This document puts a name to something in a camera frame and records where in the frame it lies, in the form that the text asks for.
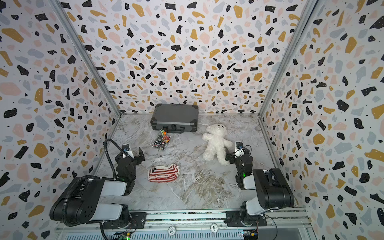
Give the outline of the white teddy bear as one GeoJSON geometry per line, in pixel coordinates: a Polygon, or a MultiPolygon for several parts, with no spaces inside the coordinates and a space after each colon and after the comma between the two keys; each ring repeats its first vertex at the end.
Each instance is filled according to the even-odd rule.
{"type": "Polygon", "coordinates": [[[226,149],[233,149],[234,143],[225,139],[227,128],[223,124],[214,124],[207,127],[207,132],[203,134],[203,140],[207,142],[203,159],[212,161],[216,156],[221,165],[229,165],[229,161],[226,161],[226,149]]]}

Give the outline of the red white striped knitted sweater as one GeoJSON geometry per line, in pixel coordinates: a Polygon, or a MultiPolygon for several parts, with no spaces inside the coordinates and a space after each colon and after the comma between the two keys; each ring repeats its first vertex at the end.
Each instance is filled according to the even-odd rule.
{"type": "Polygon", "coordinates": [[[148,171],[148,181],[152,183],[169,183],[178,178],[180,167],[172,164],[169,167],[155,166],[148,171]]]}

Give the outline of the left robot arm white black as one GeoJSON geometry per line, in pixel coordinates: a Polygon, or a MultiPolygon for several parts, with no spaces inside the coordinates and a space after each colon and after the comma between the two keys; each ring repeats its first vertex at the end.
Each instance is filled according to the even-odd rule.
{"type": "Polygon", "coordinates": [[[129,207],[124,204],[102,203],[102,197],[128,196],[135,185],[137,165],[145,161],[139,149],[134,156],[127,145],[115,158],[116,178],[97,176],[76,177],[53,204],[49,216],[67,227],[83,224],[104,224],[106,229],[126,228],[134,224],[129,207]]]}

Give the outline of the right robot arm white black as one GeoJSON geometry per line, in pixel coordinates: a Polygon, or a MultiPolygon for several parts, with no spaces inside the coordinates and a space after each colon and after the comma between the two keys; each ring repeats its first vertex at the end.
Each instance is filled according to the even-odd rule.
{"type": "Polygon", "coordinates": [[[280,169],[254,169],[253,157],[245,149],[226,154],[226,161],[236,165],[237,186],[244,191],[256,191],[256,197],[243,202],[241,206],[240,216],[243,221],[271,210],[294,206],[294,194],[280,169]]]}

